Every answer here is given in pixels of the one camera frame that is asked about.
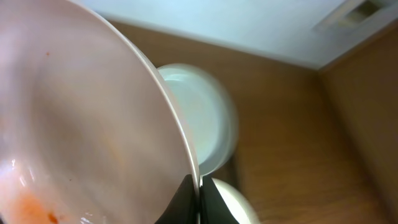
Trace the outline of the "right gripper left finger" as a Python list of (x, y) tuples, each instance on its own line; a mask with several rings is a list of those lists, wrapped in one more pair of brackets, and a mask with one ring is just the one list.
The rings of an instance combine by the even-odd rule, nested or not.
[(197, 199), (193, 179), (186, 175), (155, 224), (196, 224)]

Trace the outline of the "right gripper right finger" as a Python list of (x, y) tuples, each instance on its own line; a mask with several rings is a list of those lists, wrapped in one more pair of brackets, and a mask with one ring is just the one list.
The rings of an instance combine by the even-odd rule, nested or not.
[(238, 224), (211, 177), (202, 178), (200, 187), (201, 224)]

